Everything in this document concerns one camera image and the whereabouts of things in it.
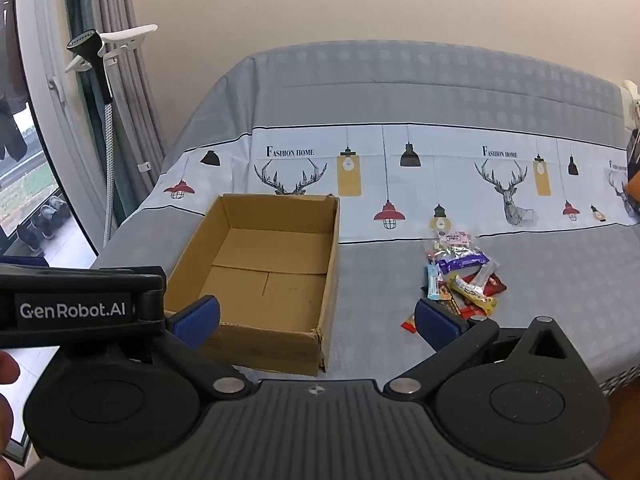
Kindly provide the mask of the person's left hand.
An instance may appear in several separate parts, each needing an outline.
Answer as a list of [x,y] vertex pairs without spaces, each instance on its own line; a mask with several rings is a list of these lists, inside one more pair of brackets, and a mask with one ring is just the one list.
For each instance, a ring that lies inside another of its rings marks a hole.
[[[12,385],[20,378],[20,367],[17,362],[5,351],[0,351],[0,384],[2,386]],[[0,394],[0,430],[1,430],[1,452],[4,452],[11,440],[14,424],[14,415],[10,402],[6,396]]]

